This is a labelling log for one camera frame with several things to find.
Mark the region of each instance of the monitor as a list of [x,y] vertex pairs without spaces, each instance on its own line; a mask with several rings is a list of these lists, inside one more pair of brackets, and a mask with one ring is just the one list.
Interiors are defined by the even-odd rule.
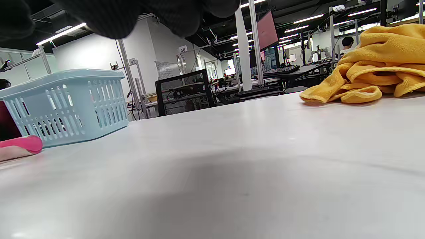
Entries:
[[287,62],[294,62],[297,61],[297,56],[295,54],[289,55],[289,58],[287,58]]
[[231,69],[225,70],[224,72],[226,73],[226,76],[230,76],[230,75],[236,74],[236,69],[235,68],[231,68]]
[[257,22],[258,40],[260,51],[274,45],[279,41],[276,33],[275,21],[273,20],[272,11],[269,11]]

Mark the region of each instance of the black hair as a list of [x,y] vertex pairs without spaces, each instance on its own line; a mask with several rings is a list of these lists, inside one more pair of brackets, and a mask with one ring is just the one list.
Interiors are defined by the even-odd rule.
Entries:
[[6,79],[0,79],[0,90],[6,89],[10,87],[10,82]]
[[352,37],[344,37],[343,46],[350,46],[354,43],[354,39]]

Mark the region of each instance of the ceiling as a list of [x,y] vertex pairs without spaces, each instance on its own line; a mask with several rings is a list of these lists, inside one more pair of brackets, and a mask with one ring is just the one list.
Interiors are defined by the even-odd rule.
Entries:
[[[66,11],[60,8],[57,4],[53,4],[49,0],[25,0],[31,8],[33,21],[36,24],[33,34],[25,39],[10,40],[0,42],[0,48],[21,49],[27,51],[35,50],[36,43],[55,35],[55,31],[66,26],[75,26],[80,23],[77,19],[73,18]],[[353,6],[341,12],[337,12],[334,22],[342,22],[345,20],[353,19],[348,17],[348,14],[370,8],[377,8],[376,11],[368,12],[365,14],[356,15],[359,19],[359,25],[368,23],[375,23],[379,21],[380,2],[374,0],[371,3],[360,6],[358,0],[265,0],[255,4],[257,19],[265,15],[269,10],[272,10],[273,18],[275,20],[276,30],[279,37],[285,36],[284,31],[289,28],[303,26],[308,24],[308,28],[304,28],[304,32],[317,31],[318,27],[329,26],[329,7],[344,4],[346,7]],[[247,31],[251,29],[251,20],[249,16],[249,7],[242,8],[242,13],[245,19],[245,27]],[[310,20],[308,22],[293,24],[294,21],[324,14],[323,17]],[[342,26],[342,28],[350,29],[353,25]],[[55,45],[60,46],[75,39],[81,38],[92,32],[86,28],[81,28],[80,31],[72,33],[73,35],[65,35],[55,40]],[[231,36],[236,35],[235,16],[228,18],[218,18],[209,13],[205,13],[201,26],[198,31],[186,39],[197,46],[207,45],[207,39],[212,39],[214,35],[217,36],[218,41],[228,40]],[[213,46],[206,47],[204,50],[210,54],[219,57],[220,54],[234,51],[237,40]],[[45,44],[46,52],[52,53],[53,46]]]

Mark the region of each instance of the pink handle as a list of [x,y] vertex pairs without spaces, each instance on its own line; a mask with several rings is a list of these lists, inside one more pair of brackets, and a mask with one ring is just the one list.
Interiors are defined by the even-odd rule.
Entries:
[[39,137],[33,135],[0,142],[0,148],[9,146],[18,146],[32,154],[38,154],[43,149],[43,142]]

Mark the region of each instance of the plastic basket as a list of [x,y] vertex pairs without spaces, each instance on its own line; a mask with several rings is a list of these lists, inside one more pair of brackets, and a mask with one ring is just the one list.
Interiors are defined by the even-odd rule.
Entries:
[[128,126],[120,71],[61,71],[0,91],[22,136],[44,147],[97,139]]

